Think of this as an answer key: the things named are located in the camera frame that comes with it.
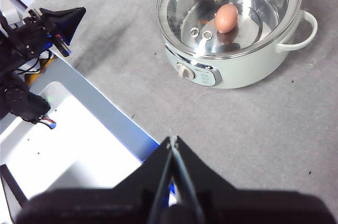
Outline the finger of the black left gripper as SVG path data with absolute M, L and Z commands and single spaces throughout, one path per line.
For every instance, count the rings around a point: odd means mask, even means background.
M 70 45 L 75 31 L 86 13 L 85 8 L 73 8 L 55 12 L 54 23 L 63 41 Z
M 51 11 L 40 8 L 42 16 L 51 23 L 57 33 L 75 33 L 86 13 L 84 7 L 76 7 L 63 11 Z

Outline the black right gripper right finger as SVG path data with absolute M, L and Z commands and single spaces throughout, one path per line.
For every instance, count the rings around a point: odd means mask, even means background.
M 202 223 L 335 223 L 318 197 L 296 191 L 238 189 L 173 137 L 177 187 Z

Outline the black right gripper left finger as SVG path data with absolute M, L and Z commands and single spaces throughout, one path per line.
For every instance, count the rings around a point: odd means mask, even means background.
M 172 156 L 167 137 L 114 188 L 39 194 L 23 206 L 16 223 L 168 223 Z

